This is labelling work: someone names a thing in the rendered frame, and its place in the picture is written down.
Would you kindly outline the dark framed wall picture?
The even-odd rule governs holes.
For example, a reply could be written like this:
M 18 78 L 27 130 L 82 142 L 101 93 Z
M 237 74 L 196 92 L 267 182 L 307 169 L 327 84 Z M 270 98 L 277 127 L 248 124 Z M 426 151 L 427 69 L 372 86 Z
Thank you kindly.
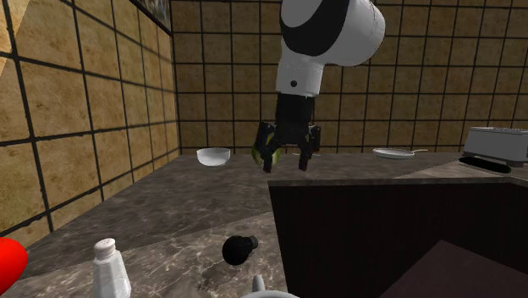
M 130 0 L 167 34 L 172 33 L 170 0 Z

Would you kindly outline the grey toaster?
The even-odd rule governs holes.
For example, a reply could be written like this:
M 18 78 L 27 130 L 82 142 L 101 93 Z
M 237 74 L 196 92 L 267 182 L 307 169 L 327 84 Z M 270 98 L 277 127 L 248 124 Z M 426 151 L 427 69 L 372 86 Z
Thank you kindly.
M 528 163 L 528 130 L 498 127 L 471 127 L 463 157 L 487 157 L 522 168 Z

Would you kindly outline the green round fruit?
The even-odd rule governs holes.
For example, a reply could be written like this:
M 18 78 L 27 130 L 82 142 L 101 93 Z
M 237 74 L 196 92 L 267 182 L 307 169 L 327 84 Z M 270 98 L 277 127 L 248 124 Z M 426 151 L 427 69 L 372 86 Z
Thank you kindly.
M 274 136 L 273 133 L 270 133 L 268 136 L 267 136 L 267 142 L 266 144 L 268 145 L 270 140 L 272 139 L 272 137 Z M 278 163 L 278 160 L 280 158 L 280 155 L 281 155 L 281 149 L 278 148 L 273 154 L 272 154 L 272 167 L 274 167 L 277 163 Z M 257 151 L 256 149 L 256 145 L 253 145 L 251 147 L 251 156 L 255 162 L 255 164 L 260 167 L 260 168 L 264 168 L 264 160 L 261 158 L 261 154 Z

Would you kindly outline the white frying pan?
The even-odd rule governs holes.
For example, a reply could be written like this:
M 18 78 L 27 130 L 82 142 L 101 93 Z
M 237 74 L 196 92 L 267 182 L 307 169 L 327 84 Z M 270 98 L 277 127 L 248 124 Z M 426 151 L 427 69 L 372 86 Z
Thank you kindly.
M 427 149 L 417 149 L 413 151 L 398 148 L 374 148 L 372 153 L 377 157 L 388 159 L 411 159 L 417 152 L 427 152 Z

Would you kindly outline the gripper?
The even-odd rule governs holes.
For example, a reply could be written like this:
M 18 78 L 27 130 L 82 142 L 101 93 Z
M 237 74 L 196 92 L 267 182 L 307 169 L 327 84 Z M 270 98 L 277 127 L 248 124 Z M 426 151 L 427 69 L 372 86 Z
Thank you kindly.
M 314 107 L 314 97 L 278 93 L 275 124 L 260 122 L 253 144 L 264 160 L 264 172 L 272 172 L 272 154 L 284 145 L 298 145 L 299 170 L 307 170 L 309 160 L 320 150 L 321 143 L 321 127 L 309 125 Z M 267 145 L 270 133 L 274 136 Z

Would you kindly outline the white salt shaker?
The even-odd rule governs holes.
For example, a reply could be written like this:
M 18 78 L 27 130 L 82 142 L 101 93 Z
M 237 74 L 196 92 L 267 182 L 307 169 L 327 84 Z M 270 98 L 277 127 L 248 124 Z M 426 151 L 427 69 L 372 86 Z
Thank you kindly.
M 94 245 L 92 262 L 94 298 L 130 298 L 131 284 L 116 241 L 106 238 Z

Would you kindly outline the red round object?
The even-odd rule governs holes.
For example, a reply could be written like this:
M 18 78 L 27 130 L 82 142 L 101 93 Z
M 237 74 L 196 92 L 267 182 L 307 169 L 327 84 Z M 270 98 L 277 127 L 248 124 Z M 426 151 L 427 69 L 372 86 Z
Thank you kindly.
M 0 237 L 0 295 L 20 278 L 27 259 L 27 252 L 18 241 Z

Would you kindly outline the white bowl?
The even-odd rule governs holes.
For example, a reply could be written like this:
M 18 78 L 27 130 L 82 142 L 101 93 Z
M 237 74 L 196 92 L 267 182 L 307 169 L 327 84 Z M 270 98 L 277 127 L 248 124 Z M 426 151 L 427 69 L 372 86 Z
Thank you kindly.
M 231 157 L 231 151 L 224 147 L 208 147 L 196 151 L 200 164 L 208 167 L 224 165 Z

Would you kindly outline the black light bulb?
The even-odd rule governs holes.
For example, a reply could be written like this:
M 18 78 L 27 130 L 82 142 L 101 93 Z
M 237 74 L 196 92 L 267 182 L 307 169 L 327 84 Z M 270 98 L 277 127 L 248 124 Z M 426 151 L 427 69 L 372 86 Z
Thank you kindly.
M 225 240 L 222 248 L 223 260 L 232 266 L 243 264 L 259 245 L 254 236 L 233 235 Z

